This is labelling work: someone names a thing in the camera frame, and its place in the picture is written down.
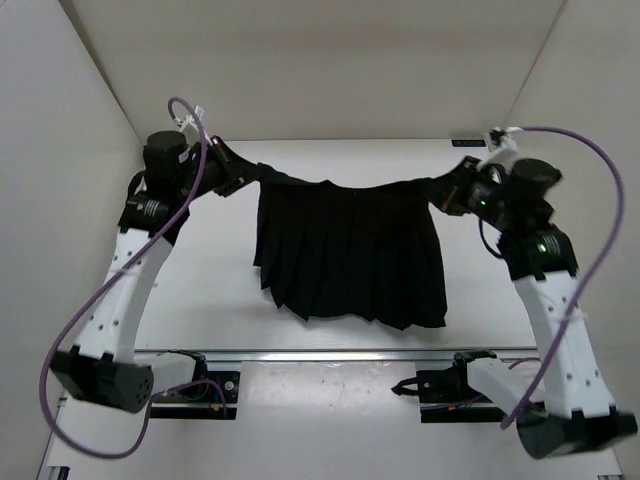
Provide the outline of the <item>black pleated skirt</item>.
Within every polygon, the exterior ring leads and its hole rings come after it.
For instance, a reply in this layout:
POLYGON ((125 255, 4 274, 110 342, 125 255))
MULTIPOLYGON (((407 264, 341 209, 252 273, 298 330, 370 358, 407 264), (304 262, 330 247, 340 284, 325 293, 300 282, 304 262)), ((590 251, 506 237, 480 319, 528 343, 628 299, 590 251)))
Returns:
POLYGON ((253 265, 277 307, 304 320, 355 315, 397 330, 445 327, 435 179, 349 188, 219 148, 260 185, 253 265))

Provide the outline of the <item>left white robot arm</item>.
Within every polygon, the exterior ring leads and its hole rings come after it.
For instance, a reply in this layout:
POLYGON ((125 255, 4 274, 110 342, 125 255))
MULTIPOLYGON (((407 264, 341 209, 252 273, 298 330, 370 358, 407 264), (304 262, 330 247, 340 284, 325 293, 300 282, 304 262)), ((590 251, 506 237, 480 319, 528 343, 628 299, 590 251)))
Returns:
POLYGON ((188 398, 208 389, 200 354, 171 350, 138 360, 135 340, 156 277, 189 217, 187 199, 227 197, 249 183, 246 162, 213 136, 189 145, 184 134, 147 138, 144 170, 136 173, 118 221, 105 291, 82 314, 69 350, 56 351, 50 371, 76 400, 138 413, 151 397, 176 387, 188 398))

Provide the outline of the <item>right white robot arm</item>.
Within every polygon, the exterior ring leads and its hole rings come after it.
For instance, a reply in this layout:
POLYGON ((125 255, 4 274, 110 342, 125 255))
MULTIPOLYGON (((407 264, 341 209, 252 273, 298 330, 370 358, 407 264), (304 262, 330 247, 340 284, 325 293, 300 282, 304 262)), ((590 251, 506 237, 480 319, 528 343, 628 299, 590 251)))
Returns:
POLYGON ((602 378, 576 298, 574 250, 551 221, 545 196, 561 178, 538 159, 504 168, 467 156, 423 189, 441 212, 473 214, 499 231, 497 247, 531 324, 541 380, 528 381, 495 353, 476 350, 457 352, 449 368, 419 371, 392 389, 418 397, 424 412, 489 402, 515 421, 534 459, 601 451, 638 433, 634 414, 617 407, 602 378))

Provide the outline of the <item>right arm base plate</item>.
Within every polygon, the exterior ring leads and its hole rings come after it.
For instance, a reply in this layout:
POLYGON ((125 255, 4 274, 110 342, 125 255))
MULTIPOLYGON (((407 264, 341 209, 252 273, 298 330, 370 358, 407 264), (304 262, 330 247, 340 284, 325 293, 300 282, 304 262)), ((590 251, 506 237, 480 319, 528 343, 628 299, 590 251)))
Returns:
POLYGON ((470 388, 453 368, 418 370, 391 391, 416 397, 422 424, 499 423, 504 413, 486 396, 470 388))

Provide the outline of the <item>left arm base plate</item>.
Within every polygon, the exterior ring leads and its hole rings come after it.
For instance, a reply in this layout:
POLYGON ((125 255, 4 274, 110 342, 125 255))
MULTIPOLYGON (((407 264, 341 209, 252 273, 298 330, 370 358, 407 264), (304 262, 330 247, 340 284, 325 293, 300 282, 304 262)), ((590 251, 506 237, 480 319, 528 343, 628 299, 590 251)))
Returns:
POLYGON ((163 394, 151 407, 152 419, 219 420, 236 419, 240 380, 240 363, 209 363, 209 384, 163 394))

